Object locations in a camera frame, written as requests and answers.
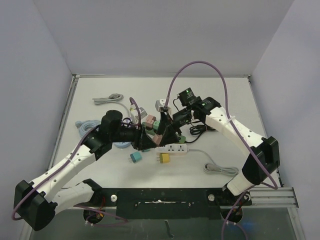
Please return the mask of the pink plug adapter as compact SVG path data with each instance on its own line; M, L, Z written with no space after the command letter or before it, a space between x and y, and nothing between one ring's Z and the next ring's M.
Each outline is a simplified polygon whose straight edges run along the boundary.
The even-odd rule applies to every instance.
M151 128L152 129L153 128L153 123L156 120L157 120L157 118L155 116L149 114L145 119L145 126L147 128Z
M155 134L152 138L152 141L159 146L162 141L163 136L161 134Z

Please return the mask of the green plug adapter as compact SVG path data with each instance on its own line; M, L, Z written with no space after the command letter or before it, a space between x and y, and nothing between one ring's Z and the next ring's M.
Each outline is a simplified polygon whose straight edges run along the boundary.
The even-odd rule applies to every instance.
M160 121L159 121L159 120L155 120L155 121L153 122L153 129L154 129L155 131L157 131L158 128L159 128L159 125L160 125Z

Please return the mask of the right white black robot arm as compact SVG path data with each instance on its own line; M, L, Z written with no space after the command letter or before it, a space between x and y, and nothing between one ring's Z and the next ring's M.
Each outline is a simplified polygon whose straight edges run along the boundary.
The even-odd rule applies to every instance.
M274 137L266 138L253 132L233 116L229 116L226 109L212 97L201 99L194 95L191 88L177 96L183 109L173 115L163 110L152 140L158 147L175 144L181 134L180 128L193 120L199 120L233 142L247 159L241 171L226 184L226 189L222 192L227 204L235 204L242 192L263 184L280 166L279 143Z

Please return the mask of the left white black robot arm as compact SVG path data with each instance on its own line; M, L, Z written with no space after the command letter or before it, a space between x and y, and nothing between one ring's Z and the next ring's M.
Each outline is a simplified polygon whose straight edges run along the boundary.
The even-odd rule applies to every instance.
M11 218L14 221L25 220L35 231L39 231L55 215L75 205L99 204L101 187L91 179L68 189L62 188L81 170L110 151L113 143L129 142L140 151L156 148L161 142L161 139L148 136L140 126L124 126L122 120L121 112L107 111L101 124L88 131L69 155L32 181L18 183Z

